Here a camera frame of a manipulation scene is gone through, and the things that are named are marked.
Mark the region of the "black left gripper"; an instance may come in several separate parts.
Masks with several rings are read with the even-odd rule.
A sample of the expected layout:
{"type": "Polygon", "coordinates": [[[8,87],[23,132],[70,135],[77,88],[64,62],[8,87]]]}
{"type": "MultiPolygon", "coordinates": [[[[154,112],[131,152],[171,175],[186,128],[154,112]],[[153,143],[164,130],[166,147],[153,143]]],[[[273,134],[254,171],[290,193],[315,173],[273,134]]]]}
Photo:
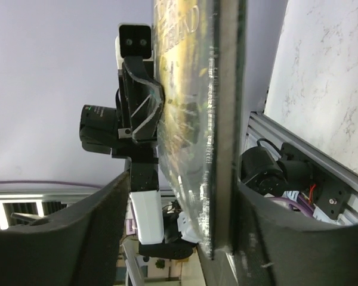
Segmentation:
{"type": "Polygon", "coordinates": [[[136,143],[155,141],[164,104],[162,86],[149,75],[142,57],[125,57],[118,80],[119,138],[132,138],[136,143]]]}

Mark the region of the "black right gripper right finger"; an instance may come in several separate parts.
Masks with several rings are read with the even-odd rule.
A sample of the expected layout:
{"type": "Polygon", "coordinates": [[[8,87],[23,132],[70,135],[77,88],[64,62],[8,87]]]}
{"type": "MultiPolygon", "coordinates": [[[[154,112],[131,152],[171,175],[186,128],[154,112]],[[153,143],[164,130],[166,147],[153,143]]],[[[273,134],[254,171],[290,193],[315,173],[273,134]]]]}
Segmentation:
{"type": "Polygon", "coordinates": [[[239,285],[358,285],[358,224],[293,213],[244,184],[236,205],[239,285]]]}

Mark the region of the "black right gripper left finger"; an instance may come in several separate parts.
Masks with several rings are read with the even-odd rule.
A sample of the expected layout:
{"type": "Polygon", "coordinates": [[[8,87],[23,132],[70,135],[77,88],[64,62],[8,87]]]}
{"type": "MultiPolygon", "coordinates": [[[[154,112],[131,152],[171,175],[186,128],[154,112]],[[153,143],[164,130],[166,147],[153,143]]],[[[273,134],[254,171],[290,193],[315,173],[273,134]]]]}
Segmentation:
{"type": "Polygon", "coordinates": [[[123,172],[70,207],[0,230],[0,285],[113,285],[129,190],[123,172]]]}

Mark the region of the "green forest cover book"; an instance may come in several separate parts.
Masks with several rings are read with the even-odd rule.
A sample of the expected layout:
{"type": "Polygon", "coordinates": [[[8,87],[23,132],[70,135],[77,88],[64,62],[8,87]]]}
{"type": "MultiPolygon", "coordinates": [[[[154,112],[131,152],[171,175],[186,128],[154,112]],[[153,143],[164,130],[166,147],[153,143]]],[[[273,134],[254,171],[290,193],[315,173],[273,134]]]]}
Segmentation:
{"type": "Polygon", "coordinates": [[[208,257],[232,245],[246,1],[155,1],[159,164],[208,257]]]}

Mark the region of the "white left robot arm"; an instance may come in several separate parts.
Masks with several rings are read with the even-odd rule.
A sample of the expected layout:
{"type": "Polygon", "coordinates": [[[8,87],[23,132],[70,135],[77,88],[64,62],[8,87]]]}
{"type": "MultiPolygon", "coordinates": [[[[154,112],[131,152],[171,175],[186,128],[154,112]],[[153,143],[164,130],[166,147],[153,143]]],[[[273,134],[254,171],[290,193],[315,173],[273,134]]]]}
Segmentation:
{"type": "Polygon", "coordinates": [[[125,57],[118,71],[116,106],[83,106],[79,137],[88,152],[125,159],[139,253],[181,260],[193,254],[197,242],[183,238],[179,222],[184,214],[176,209],[169,213],[162,206],[156,132],[164,92],[152,77],[151,61],[138,56],[125,57]]]}

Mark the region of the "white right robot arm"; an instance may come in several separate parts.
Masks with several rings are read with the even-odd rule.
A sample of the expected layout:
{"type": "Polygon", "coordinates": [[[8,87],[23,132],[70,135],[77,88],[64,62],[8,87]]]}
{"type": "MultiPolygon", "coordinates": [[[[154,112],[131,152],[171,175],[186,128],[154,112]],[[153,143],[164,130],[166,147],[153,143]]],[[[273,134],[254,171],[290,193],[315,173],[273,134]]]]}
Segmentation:
{"type": "MultiPolygon", "coordinates": [[[[358,285],[358,225],[340,227],[274,204],[268,193],[316,179],[311,161],[242,154],[234,258],[240,285],[358,285]]],[[[112,285],[126,214],[129,174],[26,226],[0,230],[0,285],[112,285]]]]}

